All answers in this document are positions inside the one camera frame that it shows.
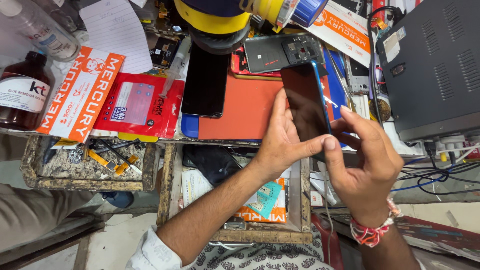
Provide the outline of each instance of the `screwdriver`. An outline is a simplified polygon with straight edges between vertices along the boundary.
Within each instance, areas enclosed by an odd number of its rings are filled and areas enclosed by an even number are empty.
[[[100,139],[100,141],[105,145],[105,147],[107,147],[108,149],[110,149],[110,151],[112,151],[115,155],[117,155],[119,158],[121,158],[126,164],[128,164],[128,166],[130,166],[130,168],[132,168],[132,170],[134,170],[136,173],[138,173],[139,175],[142,175],[142,171],[140,169],[138,169],[137,167],[135,167],[133,164],[130,163],[130,161],[128,161],[126,158],[124,158],[121,154],[119,154],[115,149],[113,149],[106,141],[104,141],[103,139]]]

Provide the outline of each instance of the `fingernail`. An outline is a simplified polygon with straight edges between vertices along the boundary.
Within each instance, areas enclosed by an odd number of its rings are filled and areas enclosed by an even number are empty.
[[[346,110],[346,111],[348,111],[348,112],[352,112],[352,110],[350,110],[350,109],[349,109],[347,106],[345,106],[345,105],[342,105],[342,109],[344,109],[344,110]]]
[[[325,139],[327,139],[327,138],[329,138],[329,137],[331,137],[331,136],[332,136],[332,135],[328,135],[328,136],[323,137],[322,140],[320,140],[320,143],[321,143],[322,145],[324,145]]]
[[[336,146],[336,141],[335,141],[335,138],[333,137],[327,137],[325,138],[325,143],[323,144],[325,150],[335,150],[335,146]]]

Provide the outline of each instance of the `phone screen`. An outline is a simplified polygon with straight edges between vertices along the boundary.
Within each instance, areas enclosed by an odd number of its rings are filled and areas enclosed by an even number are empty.
[[[185,145],[183,154],[188,156],[213,187],[242,169],[223,146]]]
[[[208,53],[192,43],[181,112],[221,117],[225,103],[229,55]]]
[[[328,73],[323,66],[321,70],[319,75],[316,64],[308,62],[280,71],[301,142],[332,133],[320,83],[320,76]]]

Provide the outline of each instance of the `bottle cap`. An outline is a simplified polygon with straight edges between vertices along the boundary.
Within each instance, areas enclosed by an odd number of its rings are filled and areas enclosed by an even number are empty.
[[[310,27],[327,6],[328,0],[300,0],[292,20],[303,27]]]
[[[27,56],[25,57],[25,60],[37,62],[42,66],[45,66],[45,64],[47,63],[47,57],[35,51],[29,51]]]
[[[0,12],[5,16],[13,17],[22,12],[22,4],[16,0],[0,0]]]

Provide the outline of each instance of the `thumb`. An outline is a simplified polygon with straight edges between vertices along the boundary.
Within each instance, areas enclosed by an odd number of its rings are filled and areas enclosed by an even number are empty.
[[[295,160],[309,158],[320,153],[323,149],[322,141],[331,136],[330,134],[322,135],[311,140],[296,144],[293,149],[293,157]]]
[[[337,138],[329,136],[323,141],[325,162],[330,179],[343,180],[347,177],[347,169],[343,161],[342,148]]]

